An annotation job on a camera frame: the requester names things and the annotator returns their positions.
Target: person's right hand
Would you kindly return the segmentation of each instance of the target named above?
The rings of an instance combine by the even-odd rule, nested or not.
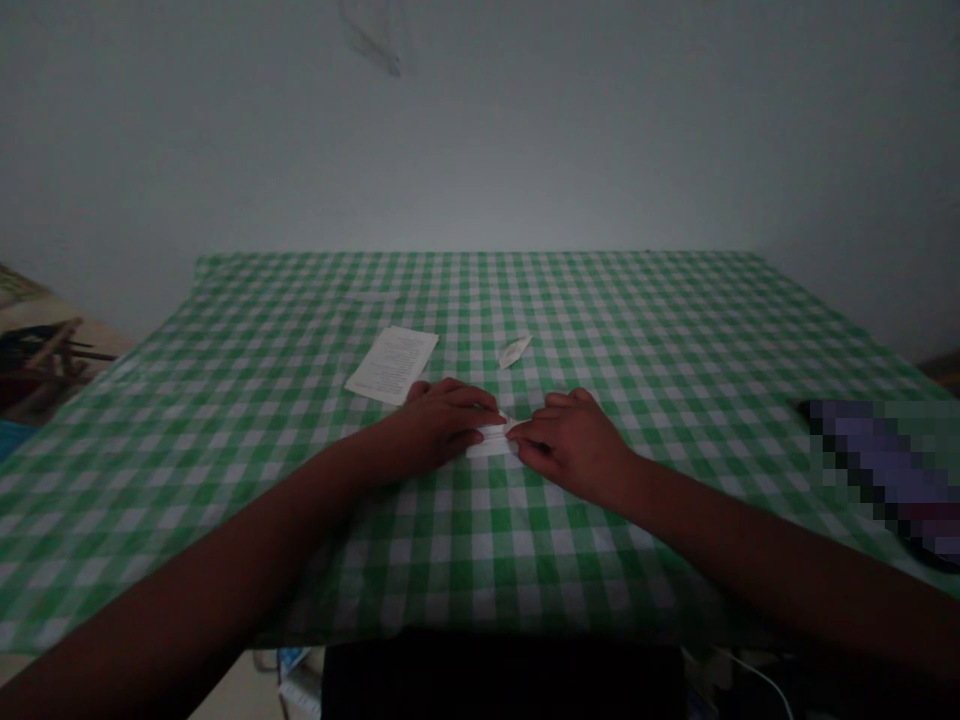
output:
[[[583,388],[550,393],[546,407],[507,437],[517,441],[524,465],[560,487],[614,509],[618,488],[640,461],[593,396]]]

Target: small paper piece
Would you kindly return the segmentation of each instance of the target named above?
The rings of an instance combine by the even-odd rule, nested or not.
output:
[[[507,345],[507,347],[503,349],[503,352],[500,353],[500,357],[497,358],[498,362],[500,363],[500,369],[506,370],[517,360],[519,360],[520,356],[523,355],[523,351],[527,349],[527,345],[530,344],[531,340],[533,340],[533,335],[524,335],[516,342],[512,342]]]
[[[507,422],[504,425],[481,425],[477,428],[480,433],[483,435],[483,442],[479,445],[471,445],[467,448],[467,457],[487,457],[488,455],[506,455],[507,453],[512,452],[511,443],[506,438],[506,434],[510,432],[514,425],[519,425],[518,422],[513,420],[507,415],[504,415],[502,412],[500,416],[503,417]]]
[[[403,405],[427,366],[439,335],[391,325],[377,337],[346,388],[389,405]]]

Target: table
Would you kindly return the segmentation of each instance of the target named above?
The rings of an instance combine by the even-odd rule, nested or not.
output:
[[[753,254],[235,254],[201,258],[180,309],[0,471],[0,650],[49,647],[382,417],[343,385],[391,324],[440,335],[430,379],[480,385],[518,418],[587,387],[638,452],[960,596],[823,501],[792,409],[947,394]],[[738,617],[648,533],[500,456],[372,498],[259,641],[404,624],[709,639]]]

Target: blue object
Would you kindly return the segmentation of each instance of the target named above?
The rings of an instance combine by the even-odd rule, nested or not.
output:
[[[13,451],[32,438],[37,428],[0,420],[0,463],[13,455]]]

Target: receipt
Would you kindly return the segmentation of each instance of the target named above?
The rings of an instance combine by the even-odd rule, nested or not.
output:
[[[439,339],[433,333],[391,325],[374,341],[345,387],[389,405],[403,405]]]
[[[483,435],[483,442],[479,445],[471,445],[468,447],[467,457],[475,458],[487,457],[488,455],[506,455],[507,453],[514,452],[511,447],[514,443],[507,440],[506,434],[510,432],[515,425],[519,425],[520,423],[502,412],[500,416],[507,421],[505,424],[481,425],[477,428]]]

